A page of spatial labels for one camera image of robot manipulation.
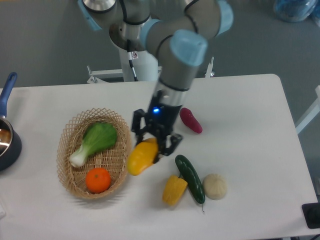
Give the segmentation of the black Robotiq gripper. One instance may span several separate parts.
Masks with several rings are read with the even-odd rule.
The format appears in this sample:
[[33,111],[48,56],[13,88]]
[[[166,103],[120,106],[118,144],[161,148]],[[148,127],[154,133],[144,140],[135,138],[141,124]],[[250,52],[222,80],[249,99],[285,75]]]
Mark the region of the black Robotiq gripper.
[[[153,159],[156,164],[163,156],[171,155],[183,140],[183,136],[173,132],[173,126],[180,112],[181,105],[168,105],[162,102],[164,90],[158,90],[151,98],[147,112],[137,109],[133,112],[131,131],[135,134],[136,146],[143,141],[146,132],[156,137],[158,150]],[[141,128],[141,119],[145,127]]]

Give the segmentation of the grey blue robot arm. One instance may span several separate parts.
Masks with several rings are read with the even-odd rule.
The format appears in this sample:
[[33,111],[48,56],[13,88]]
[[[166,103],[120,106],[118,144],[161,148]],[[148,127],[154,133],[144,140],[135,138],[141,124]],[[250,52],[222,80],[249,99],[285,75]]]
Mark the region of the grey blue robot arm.
[[182,140],[173,126],[199,67],[204,61],[208,40],[230,29],[234,15],[225,0],[184,0],[183,16],[172,21],[151,19],[147,0],[80,0],[79,8],[96,29],[122,22],[138,27],[139,35],[125,36],[125,49],[140,42],[162,70],[147,111],[133,113],[131,130],[136,141],[153,135],[158,144],[154,162],[171,155]]

